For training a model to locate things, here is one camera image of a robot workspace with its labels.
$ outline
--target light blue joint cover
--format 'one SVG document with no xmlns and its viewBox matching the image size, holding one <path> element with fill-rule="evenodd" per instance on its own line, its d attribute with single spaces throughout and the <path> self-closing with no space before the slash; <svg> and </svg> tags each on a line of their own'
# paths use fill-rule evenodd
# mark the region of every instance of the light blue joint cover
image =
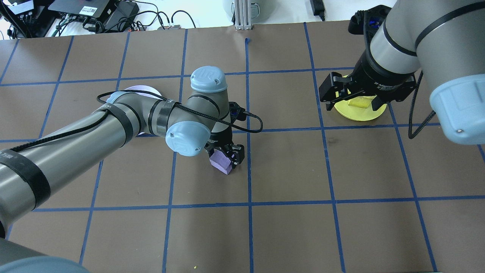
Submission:
<svg viewBox="0 0 485 273">
<path fill-rule="evenodd" d="M 106 103 L 114 103 L 119 97 L 122 95 L 128 94 L 128 93 L 133 93 L 134 92 L 125 92 L 125 91 L 116 91 L 115 93 L 111 94 L 110 97 L 106 100 Z"/>
<path fill-rule="evenodd" d="M 190 87 L 202 93 L 217 93 L 227 89 L 226 76 L 218 67 L 197 68 L 190 76 Z"/>
<path fill-rule="evenodd" d="M 36 256 L 0 266 L 0 273 L 89 273 L 84 267 L 68 259 Z"/>
<path fill-rule="evenodd" d="M 197 121 L 181 121 L 168 128 L 165 142 L 184 156 L 198 155 L 210 138 L 207 126 Z"/>
<path fill-rule="evenodd" d="M 429 101 L 449 140 L 485 143 L 485 74 L 446 82 L 431 93 Z"/>
</svg>

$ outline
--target white floor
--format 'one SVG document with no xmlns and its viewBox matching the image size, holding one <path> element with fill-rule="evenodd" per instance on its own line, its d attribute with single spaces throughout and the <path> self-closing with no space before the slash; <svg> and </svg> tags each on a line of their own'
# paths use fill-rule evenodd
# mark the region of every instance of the white floor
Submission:
<svg viewBox="0 0 485 273">
<path fill-rule="evenodd" d="M 222 27 L 232 25 L 231 17 L 226 10 L 230 10 L 232 0 L 141 0 L 157 5 L 160 11 L 167 13 L 169 17 L 176 10 L 185 10 L 194 19 L 195 25 L 198 28 Z M 326 8 L 326 21 L 349 20 L 357 10 L 366 10 L 374 6 L 383 4 L 392 7 L 396 0 L 323 0 Z M 263 0 L 254 0 L 253 2 L 263 2 Z M 280 24 L 280 23 L 298 23 L 298 22 L 313 22 L 320 21 L 318 16 L 314 16 L 311 10 L 309 0 L 264 0 L 266 7 L 270 8 L 264 10 L 265 3 L 261 3 L 261 14 L 268 15 L 266 20 L 258 22 L 258 24 Z M 156 10 L 153 5 L 139 3 L 141 11 Z M 143 24 L 150 23 L 154 14 L 147 13 L 136 17 L 136 20 Z M 47 36 L 51 36 L 55 30 L 55 25 L 59 21 L 56 20 L 48 32 Z M 163 18 L 163 23 L 167 25 L 166 19 Z M 174 23 L 181 25 L 182 28 L 193 28 L 193 25 L 186 14 L 178 13 L 174 16 Z M 4 19 L 0 20 L 0 31 L 2 31 L 4 38 L 8 39 L 6 30 L 10 27 L 10 23 Z M 156 30 L 160 27 L 158 22 L 148 27 L 148 30 Z M 84 30 L 81 23 L 71 23 L 62 33 L 62 36 L 68 35 L 82 35 L 92 34 Z"/>
</svg>

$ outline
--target wire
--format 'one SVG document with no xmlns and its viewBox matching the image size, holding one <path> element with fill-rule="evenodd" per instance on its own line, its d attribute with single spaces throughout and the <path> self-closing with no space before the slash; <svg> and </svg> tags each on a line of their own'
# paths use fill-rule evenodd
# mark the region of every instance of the wire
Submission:
<svg viewBox="0 0 485 273">
<path fill-rule="evenodd" d="M 134 93 L 144 93 L 144 94 L 149 94 L 149 95 L 152 95 L 154 97 L 157 97 L 163 101 L 166 101 L 167 98 L 164 97 L 164 96 L 161 96 L 161 95 L 158 95 L 158 94 L 154 94 L 152 92 L 148 92 L 148 91 L 143 91 L 143 90 L 122 90 L 123 92 L 134 92 Z M 101 98 L 102 97 L 105 97 L 105 96 L 108 96 L 108 95 L 111 95 L 115 93 L 115 91 L 112 91 L 112 92 L 107 92 L 107 93 L 103 93 L 99 96 L 96 97 L 96 100 L 100 103 L 106 103 L 105 101 L 103 101 Z M 185 106 L 183 106 L 181 103 L 179 102 L 176 102 L 174 104 L 174 107 L 177 107 L 177 108 L 180 108 L 181 110 L 185 111 L 185 112 L 188 112 L 188 113 L 191 113 L 191 114 L 194 114 L 194 115 L 197 115 L 197 116 L 200 116 L 200 117 L 203 117 L 203 118 L 206 118 L 206 119 L 210 119 L 210 120 L 213 120 L 215 122 L 219 122 L 219 123 L 222 123 L 224 125 L 227 125 L 227 126 L 230 126 L 230 127 L 233 127 L 233 128 L 236 128 L 236 129 L 239 129 L 241 131 L 244 131 L 244 132 L 247 132 L 247 133 L 259 133 L 263 130 L 263 121 L 261 120 L 260 117 L 256 116 L 255 114 L 253 113 L 250 113 L 250 112 L 247 112 L 247 111 L 244 111 L 243 113 L 249 117 L 252 117 L 252 118 L 255 118 L 257 120 L 259 120 L 259 124 L 260 124 L 260 127 L 259 129 L 257 130 L 250 130 L 250 129 L 246 129 L 246 128 L 243 128 L 243 127 L 240 127 L 238 125 L 234 125 L 230 122 L 227 122 L 225 120 L 222 120 L 222 119 L 218 119 L 218 118 L 215 118 L 215 117 L 212 117 L 212 116 L 209 116 L 209 115 L 206 115 L 204 113 L 201 113 L 201 112 L 198 112 L 198 111 L 195 111 L 195 110 L 192 110 L 190 108 L 187 108 Z"/>
<path fill-rule="evenodd" d="M 163 25 L 163 20 L 162 20 L 162 18 L 160 17 L 160 13 L 164 14 L 164 15 L 165 15 L 165 17 L 167 18 L 167 23 L 170 23 L 170 20 L 168 19 L 168 15 L 167 15 L 165 12 L 160 11 L 160 10 L 158 9 L 158 6 L 157 6 L 157 5 L 155 5 L 154 3 L 150 3 L 150 2 L 143 2 L 143 1 L 136 1 L 136 0 L 118 0 L 118 2 L 117 2 L 117 3 L 115 3 L 114 5 L 115 5 L 116 7 L 118 7 L 118 4 L 119 4 L 120 2 L 123 2 L 123 1 L 124 1 L 124 2 L 135 2 L 135 3 L 149 4 L 149 5 L 154 6 L 154 7 L 157 9 L 157 12 L 156 12 L 156 14 L 157 14 L 157 15 L 156 15 L 156 17 L 153 19 L 153 21 L 152 21 L 152 22 L 151 22 L 149 25 L 143 25 L 143 24 L 141 24 L 141 26 L 142 26 L 142 27 L 151 26 L 151 25 L 152 25 L 152 24 L 155 22 L 155 20 L 156 20 L 156 19 L 158 19 L 158 22 L 160 23 L 160 26 L 162 27 L 162 29 L 165 29 L 165 27 L 164 27 L 164 25 Z"/>
<path fill-rule="evenodd" d="M 429 123 L 429 121 L 436 115 L 435 111 L 431 111 L 428 117 L 419 125 L 416 131 L 413 133 L 413 112 L 414 112 L 414 104 L 416 103 L 416 97 L 418 96 L 418 90 L 421 85 L 421 80 L 423 78 L 423 71 L 421 71 L 420 77 L 418 78 L 418 82 L 416 83 L 416 89 L 414 90 L 413 99 L 411 101 L 411 109 L 409 110 L 409 124 L 407 128 L 407 135 L 409 139 L 415 138 L 421 130 Z"/>
<path fill-rule="evenodd" d="M 176 12 L 174 12 L 174 13 L 172 14 L 172 24 L 174 23 L 174 15 L 175 15 L 175 14 L 177 14 L 178 12 L 183 12 L 183 13 L 187 14 L 187 15 L 189 16 L 189 18 L 190 18 L 190 21 L 192 21 L 192 24 L 194 25 L 194 28 L 195 28 L 195 29 L 197 28 L 197 27 L 195 26 L 194 20 L 192 19 L 192 16 L 190 16 L 190 14 L 189 14 L 188 12 L 184 11 L 184 10 L 177 10 Z"/>
<path fill-rule="evenodd" d="M 110 28 L 108 28 L 108 29 L 104 30 L 102 33 L 106 33 L 107 31 L 110 31 L 110 30 L 114 29 L 115 27 L 119 29 L 120 24 L 123 24 L 123 23 L 126 23 L 126 22 L 130 22 L 130 20 L 131 20 L 131 21 L 133 21 L 133 18 L 135 18 L 135 17 L 136 17 L 136 16 L 138 16 L 138 15 L 144 14 L 144 13 L 155 13 L 155 14 L 156 14 L 156 16 L 157 16 L 157 17 L 156 17 L 156 18 L 154 18 L 154 20 L 153 20 L 153 21 L 152 21 L 152 22 L 151 22 L 149 25 L 147 25 L 147 26 L 152 25 L 152 24 L 154 23 L 154 21 L 155 21 L 155 20 L 156 20 L 158 17 L 160 17 L 160 15 L 159 15 L 158 13 L 154 12 L 154 11 L 151 11 L 151 10 L 143 11 L 143 12 L 140 12 L 140 13 L 134 14 L 134 15 L 132 15 L 132 16 L 128 16 L 128 17 L 126 17 L 125 19 L 122 19 L 122 18 L 121 18 L 121 19 L 120 19 L 120 21 L 119 21 L 117 24 L 115 24 L 115 25 L 113 25 L 112 27 L 110 27 Z"/>
<path fill-rule="evenodd" d="M 75 134 L 78 134 L 78 133 L 85 132 L 89 129 L 92 129 L 92 128 L 100 125 L 106 119 L 107 116 L 108 116 L 108 112 L 105 111 L 104 115 L 100 119 L 98 119 L 96 122 L 91 123 L 87 126 L 84 126 L 82 128 L 75 129 L 75 130 L 72 130 L 72 131 L 68 131 L 68 132 L 65 132 L 65 133 L 61 133 L 61 134 L 58 134 L 58 135 L 55 135 L 55 136 L 49 136 L 49 137 L 46 137 L 46 138 L 41 138 L 41 139 L 38 139 L 36 141 L 29 142 L 29 143 L 22 144 L 22 145 L 19 145 L 17 147 L 11 148 L 11 150 L 18 153 L 20 151 L 23 151 L 23 150 L 28 149 L 28 148 L 33 147 L 33 146 L 37 146 L 37 145 L 44 144 L 46 142 L 50 142 L 50 141 L 53 141 L 53 140 L 56 140 L 56 139 L 60 139 L 60 138 L 63 138 L 63 137 L 68 137 L 68 136 L 71 136 L 71 135 L 75 135 Z"/>
<path fill-rule="evenodd" d="M 67 22 L 67 23 L 65 23 L 65 24 L 63 24 L 63 25 L 61 25 L 61 28 L 62 28 L 62 29 L 59 31 L 59 36 L 61 36 L 62 32 L 64 32 L 64 30 L 66 29 L 67 25 L 68 25 L 68 24 L 70 24 L 70 23 L 72 23 L 72 22 L 74 22 L 75 20 L 76 20 L 76 19 L 72 19 L 72 20 L 70 20 L 69 22 Z"/>
<path fill-rule="evenodd" d="M 24 36 L 24 38 L 32 38 L 32 33 L 30 32 L 30 29 L 25 24 L 23 25 L 25 29 L 22 29 L 20 27 L 21 25 L 17 21 L 17 18 L 15 18 L 15 14 L 2 1 L 0 1 L 0 13 L 5 16 L 5 18 L 13 25 L 14 29 L 19 31 Z"/>
</svg>

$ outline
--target yellow disc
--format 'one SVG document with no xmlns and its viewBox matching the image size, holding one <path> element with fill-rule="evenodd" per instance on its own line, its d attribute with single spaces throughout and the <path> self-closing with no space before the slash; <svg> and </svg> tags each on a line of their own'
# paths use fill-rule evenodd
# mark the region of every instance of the yellow disc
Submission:
<svg viewBox="0 0 485 273">
<path fill-rule="evenodd" d="M 386 110 L 384 104 L 377 111 L 372 110 L 372 100 L 376 96 L 360 96 L 348 101 L 340 101 L 335 104 L 335 109 L 342 116 L 353 121 L 369 121 L 378 118 Z"/>
<path fill-rule="evenodd" d="M 348 101 L 341 101 L 335 104 L 335 109 L 342 116 L 354 121 L 368 121 L 378 118 L 386 110 L 387 105 L 384 104 L 377 111 L 372 111 L 372 105 L 367 108 L 357 106 L 350 106 Z"/>
</svg>

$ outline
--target purple foam block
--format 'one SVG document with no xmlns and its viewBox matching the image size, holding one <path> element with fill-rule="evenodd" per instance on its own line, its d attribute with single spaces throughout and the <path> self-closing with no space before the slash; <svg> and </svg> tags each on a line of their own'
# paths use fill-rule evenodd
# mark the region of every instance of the purple foam block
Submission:
<svg viewBox="0 0 485 273">
<path fill-rule="evenodd" d="M 214 153 L 209 157 L 210 164 L 225 174 L 229 174 L 232 170 L 231 160 L 219 150 L 214 150 Z"/>
</svg>

